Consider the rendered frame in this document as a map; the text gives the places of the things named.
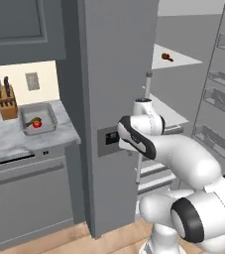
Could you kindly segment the grey wall outlet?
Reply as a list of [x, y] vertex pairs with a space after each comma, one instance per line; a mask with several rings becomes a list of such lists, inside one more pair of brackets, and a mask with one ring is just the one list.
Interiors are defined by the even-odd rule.
[[39, 77], [36, 72], [27, 73], [26, 74], [26, 81], [27, 81], [28, 89], [30, 91], [40, 89]]

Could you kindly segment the grey fridge door with dispenser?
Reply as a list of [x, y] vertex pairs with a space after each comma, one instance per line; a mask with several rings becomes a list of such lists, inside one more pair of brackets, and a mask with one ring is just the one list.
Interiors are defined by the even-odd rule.
[[138, 154], [115, 142], [152, 67], [160, 0], [78, 0], [91, 236], [135, 221]]

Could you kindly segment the grey fridge drawer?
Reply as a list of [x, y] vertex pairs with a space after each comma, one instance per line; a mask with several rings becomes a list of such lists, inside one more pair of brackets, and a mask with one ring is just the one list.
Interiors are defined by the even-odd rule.
[[175, 179], [174, 173], [163, 164], [151, 160], [144, 161], [141, 164], [138, 194], [168, 187]]

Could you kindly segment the white fridge shelf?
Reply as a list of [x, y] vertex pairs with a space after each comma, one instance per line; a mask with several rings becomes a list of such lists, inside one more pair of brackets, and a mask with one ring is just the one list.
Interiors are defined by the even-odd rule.
[[153, 101], [154, 109], [164, 117], [168, 126], [187, 123], [188, 120], [175, 112], [172, 108], [160, 101], [157, 97], [150, 94], [150, 99]]
[[[170, 57], [173, 59], [173, 62], [163, 60], [162, 59], [163, 53], [169, 54]], [[171, 49], [162, 47], [160, 45], [154, 45], [152, 69], [161, 69], [191, 64], [201, 64], [201, 61], [183, 55], [181, 53], [175, 52]]]

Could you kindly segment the wooden knife block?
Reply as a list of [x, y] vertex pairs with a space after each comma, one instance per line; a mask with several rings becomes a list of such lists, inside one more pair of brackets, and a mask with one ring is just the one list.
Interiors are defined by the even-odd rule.
[[18, 117], [18, 105], [9, 78], [4, 77], [4, 84], [0, 80], [0, 114], [3, 120], [15, 119]]

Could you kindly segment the grey tupperware container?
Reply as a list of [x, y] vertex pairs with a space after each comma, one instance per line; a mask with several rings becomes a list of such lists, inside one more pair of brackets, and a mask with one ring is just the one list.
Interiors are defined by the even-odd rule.
[[[26, 127], [26, 123], [34, 117], [42, 118], [42, 127], [34, 128], [32, 124]], [[53, 132], [57, 126], [57, 120], [52, 106], [45, 102], [21, 106], [19, 108], [19, 120], [21, 129], [27, 136]]]

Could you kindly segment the grey wall cupboard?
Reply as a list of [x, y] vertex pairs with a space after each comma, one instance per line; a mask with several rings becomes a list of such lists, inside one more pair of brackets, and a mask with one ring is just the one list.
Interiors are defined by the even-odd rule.
[[0, 65], [64, 58], [61, 0], [0, 0]]

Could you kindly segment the grey dishwasher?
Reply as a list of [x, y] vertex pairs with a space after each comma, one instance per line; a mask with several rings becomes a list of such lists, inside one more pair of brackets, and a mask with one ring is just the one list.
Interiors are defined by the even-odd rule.
[[63, 148], [0, 159], [0, 250], [71, 225]]

